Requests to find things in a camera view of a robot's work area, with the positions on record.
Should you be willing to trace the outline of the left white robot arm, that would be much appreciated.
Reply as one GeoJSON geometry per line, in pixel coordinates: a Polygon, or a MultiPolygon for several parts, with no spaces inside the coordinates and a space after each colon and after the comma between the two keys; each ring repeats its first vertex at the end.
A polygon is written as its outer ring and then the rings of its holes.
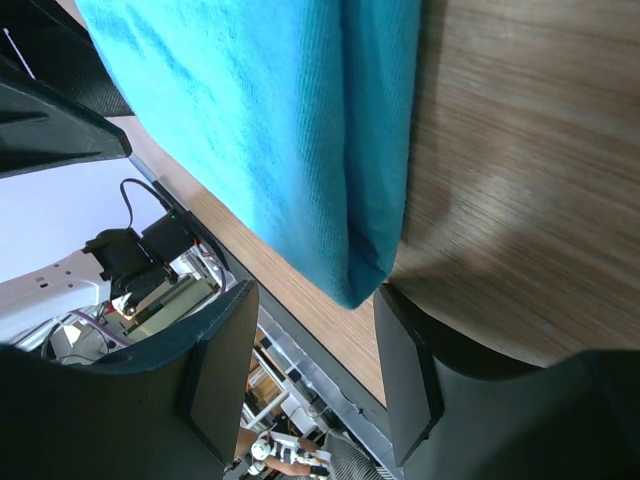
{"type": "MultiPolygon", "coordinates": [[[[1,60],[1,185],[9,179],[73,164],[124,158],[125,133],[97,112],[1,60]]],[[[123,295],[135,309],[162,281],[175,282],[171,263],[195,236],[171,207],[136,233],[107,229],[69,256],[1,285],[1,321],[16,324],[57,317],[123,295]]]]}

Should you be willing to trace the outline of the bright blue t shirt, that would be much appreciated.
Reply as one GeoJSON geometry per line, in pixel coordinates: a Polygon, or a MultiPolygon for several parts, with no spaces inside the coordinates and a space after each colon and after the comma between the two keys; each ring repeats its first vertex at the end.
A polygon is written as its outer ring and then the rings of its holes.
{"type": "Polygon", "coordinates": [[[148,134],[337,304],[400,241],[417,1],[81,1],[148,134]]]}

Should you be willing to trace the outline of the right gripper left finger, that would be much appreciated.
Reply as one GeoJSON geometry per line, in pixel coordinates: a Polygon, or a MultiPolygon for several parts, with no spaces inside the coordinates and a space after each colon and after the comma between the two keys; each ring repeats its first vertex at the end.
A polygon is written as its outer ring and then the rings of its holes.
{"type": "Polygon", "coordinates": [[[1,349],[5,479],[219,479],[232,462],[259,309],[242,281],[87,366],[1,349]]]}

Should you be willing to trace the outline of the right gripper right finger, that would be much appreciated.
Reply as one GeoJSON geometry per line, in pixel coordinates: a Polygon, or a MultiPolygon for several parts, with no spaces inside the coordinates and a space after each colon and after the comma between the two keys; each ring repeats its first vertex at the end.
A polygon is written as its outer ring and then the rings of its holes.
{"type": "Polygon", "coordinates": [[[390,285],[374,317],[391,441],[409,479],[635,479],[639,355],[537,367],[470,339],[390,285]]]}

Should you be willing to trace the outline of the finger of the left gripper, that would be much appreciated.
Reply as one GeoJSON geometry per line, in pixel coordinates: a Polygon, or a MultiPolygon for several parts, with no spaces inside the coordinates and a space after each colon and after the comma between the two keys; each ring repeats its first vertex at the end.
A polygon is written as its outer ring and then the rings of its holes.
{"type": "Polygon", "coordinates": [[[103,117],[133,114],[87,30],[56,1],[1,1],[1,60],[103,117]]]}
{"type": "Polygon", "coordinates": [[[1,176],[128,157],[120,128],[1,60],[1,176]]]}

